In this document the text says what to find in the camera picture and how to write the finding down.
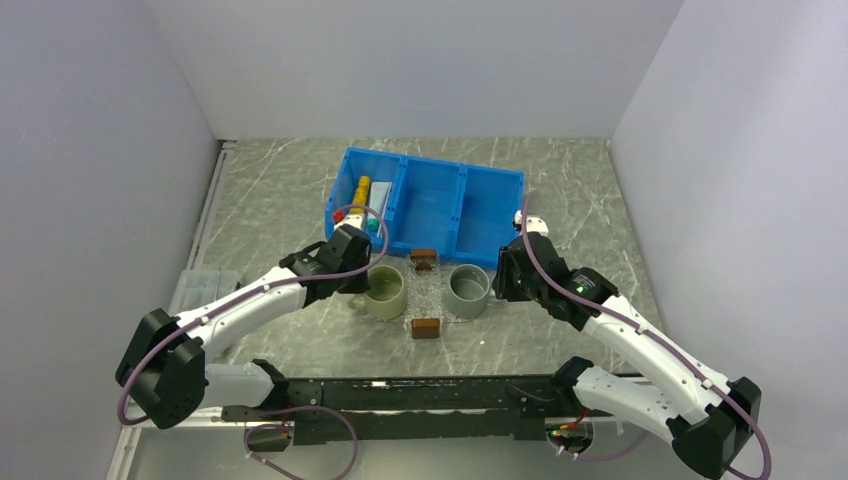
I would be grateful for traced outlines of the grey ceramic mug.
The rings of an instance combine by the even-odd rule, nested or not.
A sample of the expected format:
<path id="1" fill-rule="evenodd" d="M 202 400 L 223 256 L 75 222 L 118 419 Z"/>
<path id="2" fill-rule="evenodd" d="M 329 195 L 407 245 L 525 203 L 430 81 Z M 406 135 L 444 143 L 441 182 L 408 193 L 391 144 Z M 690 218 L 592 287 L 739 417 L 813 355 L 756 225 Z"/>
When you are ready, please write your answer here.
<path id="1" fill-rule="evenodd" d="M 458 265 L 448 276 L 444 306 L 457 319 L 476 319 L 486 311 L 491 289 L 491 279 L 481 267 Z"/>

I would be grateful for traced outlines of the cream ceramic mug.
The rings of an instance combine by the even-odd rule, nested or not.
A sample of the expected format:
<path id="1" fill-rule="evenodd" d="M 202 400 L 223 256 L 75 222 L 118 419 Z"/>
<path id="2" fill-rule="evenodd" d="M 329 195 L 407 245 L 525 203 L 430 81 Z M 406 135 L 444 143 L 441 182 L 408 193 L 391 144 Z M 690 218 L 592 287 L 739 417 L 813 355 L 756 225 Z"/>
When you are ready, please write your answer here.
<path id="1" fill-rule="evenodd" d="M 377 265 L 368 271 L 369 289 L 347 301 L 351 310 L 364 310 L 380 321 L 392 321 L 406 310 L 408 293 L 401 272 L 390 265 Z"/>

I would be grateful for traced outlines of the white green-capped toothpaste tube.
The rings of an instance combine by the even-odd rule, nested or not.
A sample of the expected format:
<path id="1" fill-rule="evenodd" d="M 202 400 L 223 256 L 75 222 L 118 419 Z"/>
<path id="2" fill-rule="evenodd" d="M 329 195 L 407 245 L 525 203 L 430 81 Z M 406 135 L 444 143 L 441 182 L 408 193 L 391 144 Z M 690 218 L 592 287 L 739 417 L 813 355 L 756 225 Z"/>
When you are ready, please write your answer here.
<path id="1" fill-rule="evenodd" d="M 386 206 L 392 189 L 391 182 L 372 182 L 369 190 L 368 207 L 376 211 L 381 218 L 385 216 Z M 366 217 L 366 227 L 369 232 L 380 234 L 380 221 L 372 213 Z"/>

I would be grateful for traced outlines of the blue three-compartment bin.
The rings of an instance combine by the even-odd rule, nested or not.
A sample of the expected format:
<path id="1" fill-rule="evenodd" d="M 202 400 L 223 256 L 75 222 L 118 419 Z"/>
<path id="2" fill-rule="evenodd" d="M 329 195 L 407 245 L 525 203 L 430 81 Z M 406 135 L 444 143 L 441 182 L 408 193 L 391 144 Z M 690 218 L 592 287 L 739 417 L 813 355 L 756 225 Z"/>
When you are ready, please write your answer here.
<path id="1" fill-rule="evenodd" d="M 350 147 L 325 205 L 327 237 L 361 177 L 391 185 L 383 215 L 390 254 L 433 248 L 442 261 L 494 269 L 499 249 L 517 235 L 523 173 Z"/>

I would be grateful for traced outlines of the clear acrylic toothbrush holder tray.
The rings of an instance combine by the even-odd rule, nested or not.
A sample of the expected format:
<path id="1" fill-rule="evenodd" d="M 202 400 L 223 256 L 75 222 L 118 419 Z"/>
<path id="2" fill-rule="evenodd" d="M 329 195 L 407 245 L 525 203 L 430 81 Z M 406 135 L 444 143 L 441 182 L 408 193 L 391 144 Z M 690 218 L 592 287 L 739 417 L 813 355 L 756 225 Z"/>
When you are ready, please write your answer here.
<path id="1" fill-rule="evenodd" d="M 447 325 L 456 321 L 444 306 L 445 277 L 437 251 L 412 249 L 404 264 L 408 305 L 404 326 L 413 340 L 431 340 L 442 336 Z"/>

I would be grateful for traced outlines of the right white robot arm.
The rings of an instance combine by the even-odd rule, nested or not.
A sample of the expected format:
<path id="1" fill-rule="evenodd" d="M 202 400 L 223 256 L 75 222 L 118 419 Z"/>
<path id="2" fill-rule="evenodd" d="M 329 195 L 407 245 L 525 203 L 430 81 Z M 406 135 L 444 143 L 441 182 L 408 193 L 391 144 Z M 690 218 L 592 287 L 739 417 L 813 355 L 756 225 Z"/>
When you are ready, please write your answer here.
<path id="1" fill-rule="evenodd" d="M 501 300 L 537 303 L 553 319 L 612 349 L 650 382 L 620 380 L 573 357 L 551 377 L 557 411 L 574 415 L 584 408 L 623 419 L 669 443 L 707 479 L 726 473 L 743 478 L 732 463 L 754 438 L 763 455 L 760 476 L 770 476 L 772 456 L 758 426 L 760 388 L 746 377 L 732 381 L 683 352 L 600 273 L 569 268 L 546 236 L 526 233 L 500 249 L 494 292 Z"/>

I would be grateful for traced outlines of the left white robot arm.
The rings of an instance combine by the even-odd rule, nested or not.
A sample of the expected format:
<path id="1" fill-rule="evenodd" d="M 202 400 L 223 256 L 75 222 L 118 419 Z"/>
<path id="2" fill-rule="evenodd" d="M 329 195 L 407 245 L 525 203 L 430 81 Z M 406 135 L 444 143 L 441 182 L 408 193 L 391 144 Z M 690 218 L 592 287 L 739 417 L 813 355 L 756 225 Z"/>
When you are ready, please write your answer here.
<path id="1" fill-rule="evenodd" d="M 343 225 L 210 304 L 176 315 L 161 308 L 145 314 L 115 373 L 120 423 L 150 420 L 168 429 L 199 409 L 228 406 L 246 407 L 264 420 L 279 417 L 290 403 L 284 374 L 262 359 L 232 365 L 216 358 L 272 320 L 336 293 L 365 292 L 371 252 L 366 232 Z"/>

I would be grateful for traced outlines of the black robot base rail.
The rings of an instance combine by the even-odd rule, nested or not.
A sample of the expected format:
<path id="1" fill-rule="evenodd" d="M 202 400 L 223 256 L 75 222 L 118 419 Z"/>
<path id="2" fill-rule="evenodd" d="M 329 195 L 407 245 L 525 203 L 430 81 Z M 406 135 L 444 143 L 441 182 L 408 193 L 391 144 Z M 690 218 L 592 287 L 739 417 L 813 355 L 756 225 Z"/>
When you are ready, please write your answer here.
<path id="1" fill-rule="evenodd" d="M 353 438 L 543 440 L 564 435 L 564 425 L 585 446 L 590 418 L 610 415 L 543 375 L 287 378 L 256 361 L 163 381 L 143 375 L 133 390 L 119 402 L 125 425 L 169 429 L 212 409 L 227 424 L 283 426 L 297 446 Z"/>

